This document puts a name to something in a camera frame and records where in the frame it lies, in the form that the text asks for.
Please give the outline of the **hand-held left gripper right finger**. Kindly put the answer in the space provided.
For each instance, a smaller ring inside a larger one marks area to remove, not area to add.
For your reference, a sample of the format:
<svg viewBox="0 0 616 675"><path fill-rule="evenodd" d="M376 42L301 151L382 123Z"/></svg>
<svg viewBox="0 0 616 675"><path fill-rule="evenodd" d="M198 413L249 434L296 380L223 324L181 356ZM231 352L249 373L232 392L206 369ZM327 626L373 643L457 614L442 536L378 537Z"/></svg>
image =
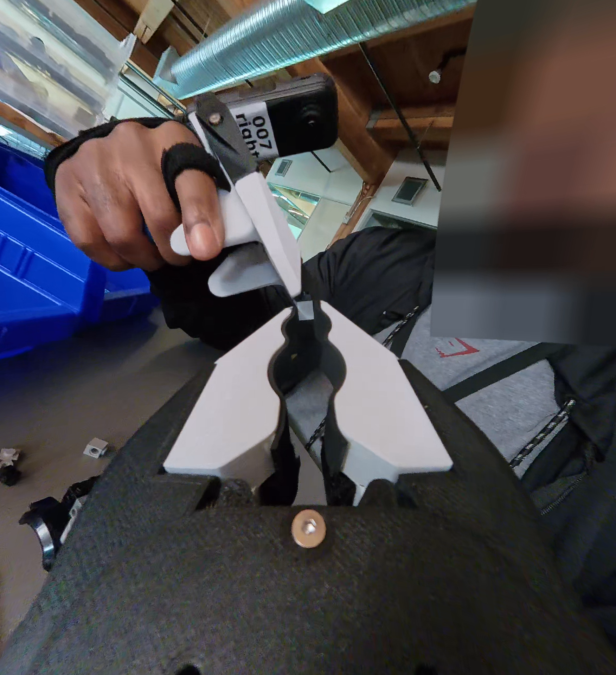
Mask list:
<svg viewBox="0 0 616 675"><path fill-rule="evenodd" d="M355 506L373 481L453 467L397 357L327 302L314 303L320 370L332 392L321 470L330 506Z"/></svg>

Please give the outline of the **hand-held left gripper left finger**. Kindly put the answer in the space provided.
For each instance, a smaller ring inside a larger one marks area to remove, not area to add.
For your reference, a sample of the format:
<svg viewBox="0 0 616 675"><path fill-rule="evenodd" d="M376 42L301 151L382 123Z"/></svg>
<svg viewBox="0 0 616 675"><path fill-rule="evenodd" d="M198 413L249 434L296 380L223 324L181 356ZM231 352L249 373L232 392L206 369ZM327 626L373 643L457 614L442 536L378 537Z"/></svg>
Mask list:
<svg viewBox="0 0 616 675"><path fill-rule="evenodd" d="M221 356L172 445L171 475L243 481L268 505L296 498L296 453L269 368L285 347L289 308Z"/></svg>

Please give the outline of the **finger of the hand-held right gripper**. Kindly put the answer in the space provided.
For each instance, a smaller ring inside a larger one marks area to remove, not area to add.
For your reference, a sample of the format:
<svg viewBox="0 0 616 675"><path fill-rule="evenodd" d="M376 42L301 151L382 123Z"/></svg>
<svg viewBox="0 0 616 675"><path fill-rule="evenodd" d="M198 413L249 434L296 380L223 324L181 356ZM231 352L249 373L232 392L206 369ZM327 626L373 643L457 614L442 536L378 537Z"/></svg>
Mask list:
<svg viewBox="0 0 616 675"><path fill-rule="evenodd" d="M301 252L282 209L259 172L238 180L235 189L270 263L289 296L295 299L302 292Z"/></svg>

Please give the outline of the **blue plastic bin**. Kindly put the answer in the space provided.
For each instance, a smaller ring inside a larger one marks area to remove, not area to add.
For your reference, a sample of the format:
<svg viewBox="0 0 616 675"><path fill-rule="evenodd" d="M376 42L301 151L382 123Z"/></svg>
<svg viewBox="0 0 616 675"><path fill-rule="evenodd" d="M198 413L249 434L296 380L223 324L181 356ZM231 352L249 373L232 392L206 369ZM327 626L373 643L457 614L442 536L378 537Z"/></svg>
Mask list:
<svg viewBox="0 0 616 675"><path fill-rule="evenodd" d="M157 305L141 270L110 272L70 241L43 162L0 145L0 359Z"/></svg>

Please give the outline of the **person's right forearm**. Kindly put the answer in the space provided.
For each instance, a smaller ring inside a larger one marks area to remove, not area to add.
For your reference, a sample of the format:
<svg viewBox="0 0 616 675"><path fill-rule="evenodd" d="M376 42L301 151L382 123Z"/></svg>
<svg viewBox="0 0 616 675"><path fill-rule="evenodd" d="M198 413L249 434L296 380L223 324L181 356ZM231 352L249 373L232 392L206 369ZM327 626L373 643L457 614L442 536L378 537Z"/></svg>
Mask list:
<svg viewBox="0 0 616 675"><path fill-rule="evenodd" d="M159 299L166 325L212 348L228 351L291 304L287 291L276 285L220 298L212 294L210 275L226 258L187 265L164 264L147 271L151 292Z"/></svg>

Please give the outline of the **person's right hand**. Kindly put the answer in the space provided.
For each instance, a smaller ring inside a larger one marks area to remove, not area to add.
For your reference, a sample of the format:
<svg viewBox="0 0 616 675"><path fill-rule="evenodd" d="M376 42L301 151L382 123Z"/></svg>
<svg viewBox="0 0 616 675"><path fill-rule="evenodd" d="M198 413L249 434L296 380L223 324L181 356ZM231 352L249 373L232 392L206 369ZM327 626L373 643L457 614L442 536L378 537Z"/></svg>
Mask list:
<svg viewBox="0 0 616 675"><path fill-rule="evenodd" d="M215 182L187 169L175 181L180 207L161 173L163 153L178 144L201 146L183 123L148 128L119 123L103 138L85 140L56 172L56 205L70 240L112 271L155 271L187 265L170 238L183 226L190 257L208 261L223 249L225 231Z"/></svg>

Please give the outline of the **person's black jacket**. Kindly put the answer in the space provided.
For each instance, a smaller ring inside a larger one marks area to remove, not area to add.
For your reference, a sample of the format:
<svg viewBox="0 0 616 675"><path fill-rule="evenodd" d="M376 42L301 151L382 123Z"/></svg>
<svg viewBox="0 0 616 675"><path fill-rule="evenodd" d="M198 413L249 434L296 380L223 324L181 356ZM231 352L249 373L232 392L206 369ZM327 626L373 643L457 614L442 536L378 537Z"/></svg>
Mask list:
<svg viewBox="0 0 616 675"><path fill-rule="evenodd" d="M304 264L326 300L397 357L431 308L435 233L375 227ZM616 651L616 348L535 343L443 391L469 397L540 360L560 412L506 460L540 515L558 570Z"/></svg>

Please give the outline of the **clear plastic storage box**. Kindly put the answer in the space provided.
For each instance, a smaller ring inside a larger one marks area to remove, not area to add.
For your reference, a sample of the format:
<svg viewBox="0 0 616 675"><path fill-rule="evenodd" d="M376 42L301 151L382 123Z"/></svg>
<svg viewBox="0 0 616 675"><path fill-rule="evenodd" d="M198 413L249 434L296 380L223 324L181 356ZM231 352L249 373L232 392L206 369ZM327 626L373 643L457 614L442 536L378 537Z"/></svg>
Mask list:
<svg viewBox="0 0 616 675"><path fill-rule="evenodd" d="M75 1L0 1L0 101L70 139L106 120L135 43Z"/></svg>

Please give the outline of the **partly built toy brick model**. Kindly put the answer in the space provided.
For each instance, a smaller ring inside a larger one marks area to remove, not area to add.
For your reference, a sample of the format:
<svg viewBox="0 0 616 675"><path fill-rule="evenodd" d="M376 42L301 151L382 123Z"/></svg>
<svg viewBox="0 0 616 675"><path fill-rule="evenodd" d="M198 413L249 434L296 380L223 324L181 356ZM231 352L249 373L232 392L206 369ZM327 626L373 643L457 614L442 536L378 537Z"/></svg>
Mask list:
<svg viewBox="0 0 616 675"><path fill-rule="evenodd" d="M42 567L46 572L51 571L62 545L98 479L99 475L70 485L61 500L49 496L33 502L20 517L19 525L31 528L39 540Z"/></svg>

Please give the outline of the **silver ventilation duct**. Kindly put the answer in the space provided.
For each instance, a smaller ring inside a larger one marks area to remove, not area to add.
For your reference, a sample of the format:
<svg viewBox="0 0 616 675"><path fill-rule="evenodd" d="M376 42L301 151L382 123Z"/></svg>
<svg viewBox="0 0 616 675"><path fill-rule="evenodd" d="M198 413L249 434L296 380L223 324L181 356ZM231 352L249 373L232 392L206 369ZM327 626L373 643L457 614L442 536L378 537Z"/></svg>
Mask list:
<svg viewBox="0 0 616 675"><path fill-rule="evenodd" d="M372 38L472 7L475 1L264 1L180 56L161 55L153 83L175 99L225 89Z"/></svg>

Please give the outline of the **wall vent grille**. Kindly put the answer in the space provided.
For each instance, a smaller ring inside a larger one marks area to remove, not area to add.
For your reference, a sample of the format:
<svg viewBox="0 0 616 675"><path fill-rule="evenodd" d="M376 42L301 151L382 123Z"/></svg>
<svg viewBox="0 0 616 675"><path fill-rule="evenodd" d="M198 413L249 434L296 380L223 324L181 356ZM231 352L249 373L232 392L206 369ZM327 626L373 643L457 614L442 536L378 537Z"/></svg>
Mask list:
<svg viewBox="0 0 616 675"><path fill-rule="evenodd" d="M398 205L413 206L420 194L428 186L429 179L407 176L400 183L391 201Z"/></svg>

